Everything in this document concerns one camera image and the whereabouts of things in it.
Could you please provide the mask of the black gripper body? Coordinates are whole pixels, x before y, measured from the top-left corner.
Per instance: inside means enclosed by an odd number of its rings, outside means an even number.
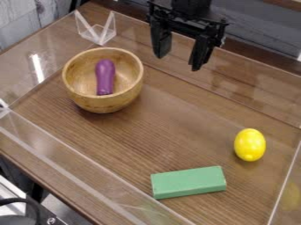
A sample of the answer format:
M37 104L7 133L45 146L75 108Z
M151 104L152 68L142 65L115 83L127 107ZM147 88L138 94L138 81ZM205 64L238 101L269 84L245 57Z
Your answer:
M186 25L183 32L198 29L207 32L214 39L217 47L225 43L227 20L210 9L211 0L150 0L150 15L163 14L168 20Z

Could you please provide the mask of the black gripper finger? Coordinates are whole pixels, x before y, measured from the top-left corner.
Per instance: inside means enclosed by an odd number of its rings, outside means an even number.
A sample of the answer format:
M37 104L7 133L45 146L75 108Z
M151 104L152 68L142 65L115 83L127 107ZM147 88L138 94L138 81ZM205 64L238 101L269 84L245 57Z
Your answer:
M156 18L150 20L150 37L152 52L158 58L163 58L171 50L171 31L170 25Z
M198 71L202 65L209 62L213 48L214 40L207 35L201 34L195 39L189 60L193 71Z

